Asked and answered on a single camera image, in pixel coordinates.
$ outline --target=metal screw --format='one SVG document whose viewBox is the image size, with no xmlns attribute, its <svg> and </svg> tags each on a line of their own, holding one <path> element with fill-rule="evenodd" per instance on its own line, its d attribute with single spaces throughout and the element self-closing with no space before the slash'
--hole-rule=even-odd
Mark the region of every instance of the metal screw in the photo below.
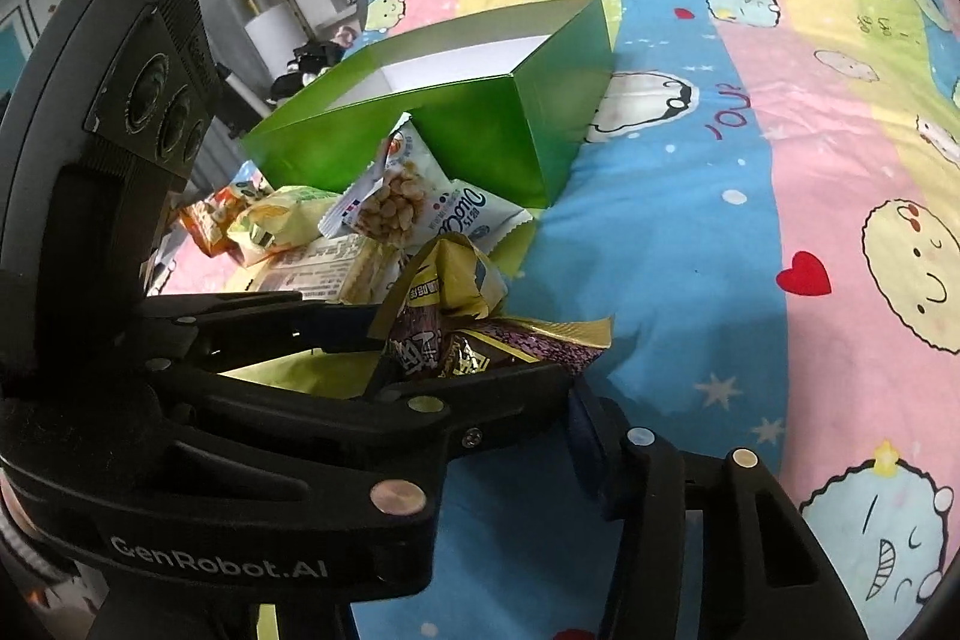
<svg viewBox="0 0 960 640">
<path fill-rule="evenodd" d="M 384 515 L 416 515 L 426 507 L 426 494 L 409 480 L 381 480 L 370 489 L 370 501 Z"/>
<path fill-rule="evenodd" d="M 464 438 L 460 440 L 460 444 L 463 445 L 464 448 L 475 448 L 482 441 L 483 432 L 474 426 L 472 429 L 467 429 L 467 432 L 464 433 Z"/>
<path fill-rule="evenodd" d="M 407 407 L 417 413 L 440 413 L 443 402 L 436 396 L 414 396 L 407 400 Z"/>
<path fill-rule="evenodd" d="M 150 359 L 144 363 L 144 366 L 147 367 L 150 372 L 162 372 L 165 369 L 169 369 L 173 365 L 173 362 L 170 359 Z"/>
<path fill-rule="evenodd" d="M 635 445 L 640 445 L 640 447 L 646 447 L 647 445 L 653 445 L 654 432 L 651 432 L 650 429 L 644 429 L 642 426 L 637 426 L 634 429 L 630 429 L 627 432 L 627 439 L 630 440 Z"/>
<path fill-rule="evenodd" d="M 737 448 L 736 451 L 733 451 L 733 462 L 739 464 L 744 469 L 752 469 L 752 467 L 760 463 L 760 459 L 757 458 L 757 454 L 753 451 L 749 451 L 746 448 Z"/>
</svg>

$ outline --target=open cardboard box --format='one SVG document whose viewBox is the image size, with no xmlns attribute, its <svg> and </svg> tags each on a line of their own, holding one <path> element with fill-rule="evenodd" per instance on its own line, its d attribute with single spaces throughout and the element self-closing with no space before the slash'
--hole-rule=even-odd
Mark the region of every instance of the open cardboard box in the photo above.
<svg viewBox="0 0 960 640">
<path fill-rule="evenodd" d="M 507 6 L 369 44 L 243 143 L 275 187 L 344 191 L 410 112 L 450 179 L 544 208 L 565 186 L 612 70 L 600 0 Z"/>
</svg>

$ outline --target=snack bag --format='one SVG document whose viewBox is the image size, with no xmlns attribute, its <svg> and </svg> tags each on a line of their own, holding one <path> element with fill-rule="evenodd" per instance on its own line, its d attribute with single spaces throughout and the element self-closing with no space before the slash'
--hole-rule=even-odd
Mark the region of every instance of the snack bag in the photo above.
<svg viewBox="0 0 960 640">
<path fill-rule="evenodd" d="M 453 330 L 443 340 L 440 375 L 469 375 L 518 363 L 555 362 L 582 373 L 613 342 L 611 319 L 548 323 L 495 317 Z"/>
<path fill-rule="evenodd" d="M 274 256 L 247 290 L 299 290 L 304 299 L 378 303 L 397 277 L 399 259 L 395 247 L 359 234 L 320 237 Z"/>
<path fill-rule="evenodd" d="M 318 221 L 339 198 L 305 185 L 284 186 L 237 215 L 227 237 L 239 247 L 243 266 L 252 266 L 317 239 Z"/>
<path fill-rule="evenodd" d="M 397 278 L 371 324 L 408 379 L 440 374 L 443 325 L 484 319 L 507 295 L 490 259 L 462 234 L 431 239 Z"/>
<path fill-rule="evenodd" d="M 237 215 L 270 194 L 266 183 L 236 182 L 179 211 L 179 220 L 205 255 L 213 258 L 233 247 L 227 228 Z"/>
<path fill-rule="evenodd" d="M 506 199 L 452 182 L 424 143 L 409 113 L 386 149 L 320 223 L 325 237 L 353 230 L 408 252 L 442 234 L 466 235 L 484 253 L 533 217 Z"/>
</svg>

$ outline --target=star pattern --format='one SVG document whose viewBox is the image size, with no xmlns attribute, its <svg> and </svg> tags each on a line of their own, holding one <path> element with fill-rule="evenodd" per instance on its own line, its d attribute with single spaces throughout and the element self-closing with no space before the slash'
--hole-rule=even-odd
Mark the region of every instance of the star pattern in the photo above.
<svg viewBox="0 0 960 640">
<path fill-rule="evenodd" d="M 889 439 L 883 440 L 880 447 L 874 451 L 874 472 L 880 477 L 895 477 L 896 463 L 899 461 L 899 453 L 891 444 Z"/>
<path fill-rule="evenodd" d="M 776 439 L 784 434 L 786 429 L 784 429 L 782 418 L 778 418 L 773 423 L 766 418 L 760 418 L 760 426 L 753 427 L 750 431 L 757 435 L 757 445 L 762 445 L 764 442 L 776 445 Z"/>
<path fill-rule="evenodd" d="M 704 408 L 709 408 L 710 405 L 719 402 L 720 407 L 724 410 L 729 410 L 731 396 L 741 396 L 743 394 L 743 391 L 733 387 L 734 384 L 736 384 L 736 377 L 730 377 L 721 381 L 715 374 L 710 372 L 709 383 L 698 383 L 693 387 L 706 394 L 706 396 L 704 396 Z"/>
</svg>

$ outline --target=red heart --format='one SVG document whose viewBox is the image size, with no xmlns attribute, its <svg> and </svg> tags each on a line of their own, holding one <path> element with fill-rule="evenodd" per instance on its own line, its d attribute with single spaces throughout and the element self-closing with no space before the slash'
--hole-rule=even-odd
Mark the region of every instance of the red heart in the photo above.
<svg viewBox="0 0 960 640">
<path fill-rule="evenodd" d="M 792 266 L 776 276 L 776 285 L 798 296 L 826 296 L 833 290 L 823 263 L 805 250 L 794 254 Z"/>
</svg>

